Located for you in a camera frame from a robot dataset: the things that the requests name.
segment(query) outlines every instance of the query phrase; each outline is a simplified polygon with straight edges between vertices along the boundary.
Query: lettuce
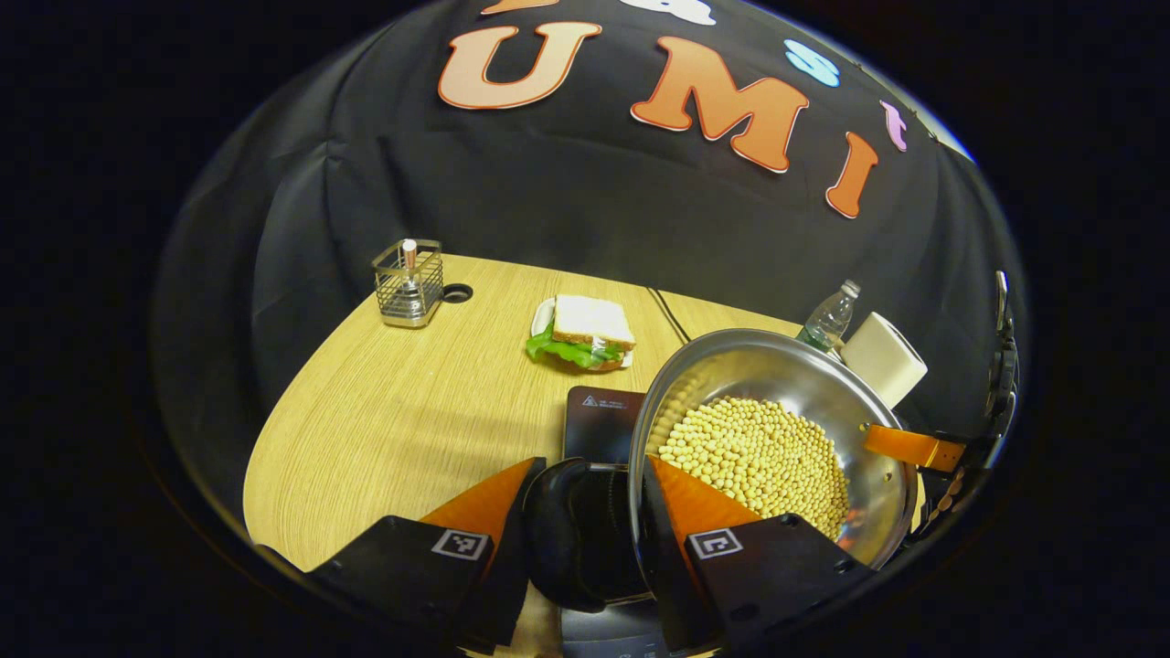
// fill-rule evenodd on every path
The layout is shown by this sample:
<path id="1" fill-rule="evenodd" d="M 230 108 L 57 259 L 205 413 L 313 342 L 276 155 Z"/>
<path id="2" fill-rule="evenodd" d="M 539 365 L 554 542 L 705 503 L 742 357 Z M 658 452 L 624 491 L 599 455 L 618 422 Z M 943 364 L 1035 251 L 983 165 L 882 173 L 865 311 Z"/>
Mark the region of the lettuce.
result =
<path id="1" fill-rule="evenodd" d="M 544 328 L 544 331 L 541 331 L 536 336 L 529 338 L 524 343 L 524 349 L 528 351 L 528 356 L 532 361 L 539 358 L 539 356 L 544 352 L 550 352 L 565 361 L 571 361 L 585 369 L 600 365 L 607 361 L 617 361 L 624 356 L 621 350 L 615 345 L 606 345 L 603 349 L 594 350 L 592 344 L 563 343 L 560 341 L 553 341 L 552 322 Z"/>

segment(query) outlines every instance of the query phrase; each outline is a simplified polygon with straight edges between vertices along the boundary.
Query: black cord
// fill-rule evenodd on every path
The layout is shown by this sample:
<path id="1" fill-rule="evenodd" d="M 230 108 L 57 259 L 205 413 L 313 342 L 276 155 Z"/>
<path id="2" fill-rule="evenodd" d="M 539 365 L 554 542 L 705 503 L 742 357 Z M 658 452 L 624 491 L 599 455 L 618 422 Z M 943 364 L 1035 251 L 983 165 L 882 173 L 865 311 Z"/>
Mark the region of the black cord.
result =
<path id="1" fill-rule="evenodd" d="M 649 286 L 647 286 L 646 289 L 649 290 L 652 295 L 656 296 L 659 302 L 661 302 L 662 310 L 666 311 L 666 316 L 670 322 L 670 325 L 674 327 L 674 330 L 677 331 L 680 336 L 682 336 L 682 344 L 689 343 L 690 336 L 687 334 L 686 329 L 682 328 L 682 324 L 679 323 L 679 318 L 670 313 L 670 304 L 666 303 L 666 297 L 662 296 L 662 293 L 660 293 L 658 288 L 651 288 Z"/>

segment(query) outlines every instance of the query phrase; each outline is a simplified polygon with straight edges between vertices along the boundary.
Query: letter m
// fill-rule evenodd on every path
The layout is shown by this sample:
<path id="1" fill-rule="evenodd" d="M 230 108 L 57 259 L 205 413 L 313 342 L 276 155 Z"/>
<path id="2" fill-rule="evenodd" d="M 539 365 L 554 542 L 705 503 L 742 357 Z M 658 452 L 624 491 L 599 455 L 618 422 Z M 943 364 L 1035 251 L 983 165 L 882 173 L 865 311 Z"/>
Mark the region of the letter m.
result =
<path id="1" fill-rule="evenodd" d="M 703 137 L 714 142 L 748 118 L 748 128 L 731 138 L 731 149 L 770 171 L 789 170 L 792 126 L 800 110 L 808 107 L 804 94 L 775 77 L 737 89 L 715 50 L 676 36 L 663 36 L 658 43 L 667 52 L 666 68 L 651 100 L 629 108 L 635 119 L 667 130 L 688 130 L 687 98 L 694 95 Z"/>

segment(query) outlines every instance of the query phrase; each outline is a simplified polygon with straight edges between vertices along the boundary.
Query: sandwich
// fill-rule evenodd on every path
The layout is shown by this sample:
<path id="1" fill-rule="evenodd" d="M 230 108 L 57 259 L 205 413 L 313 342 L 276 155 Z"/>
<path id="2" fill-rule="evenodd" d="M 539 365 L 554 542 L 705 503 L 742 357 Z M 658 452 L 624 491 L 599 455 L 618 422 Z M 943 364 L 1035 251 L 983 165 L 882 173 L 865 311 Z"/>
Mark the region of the sandwich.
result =
<path id="1" fill-rule="evenodd" d="M 621 304 L 580 295 L 557 295 L 552 318 L 525 347 L 534 361 L 550 352 L 585 370 L 606 371 L 621 368 L 634 344 Z"/>

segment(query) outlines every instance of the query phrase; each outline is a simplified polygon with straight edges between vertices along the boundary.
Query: water bottle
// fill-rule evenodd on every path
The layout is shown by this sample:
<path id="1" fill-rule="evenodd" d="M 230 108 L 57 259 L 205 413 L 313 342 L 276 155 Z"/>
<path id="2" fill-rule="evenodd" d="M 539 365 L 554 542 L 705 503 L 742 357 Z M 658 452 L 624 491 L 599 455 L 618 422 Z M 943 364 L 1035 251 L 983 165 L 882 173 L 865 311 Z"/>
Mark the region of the water bottle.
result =
<path id="1" fill-rule="evenodd" d="M 845 334 L 853 318 L 853 302 L 861 293 L 861 287 L 846 279 L 841 290 L 820 302 L 817 310 L 805 321 L 804 329 L 797 334 L 797 340 L 807 343 L 823 352 L 833 349 L 833 343 Z"/>

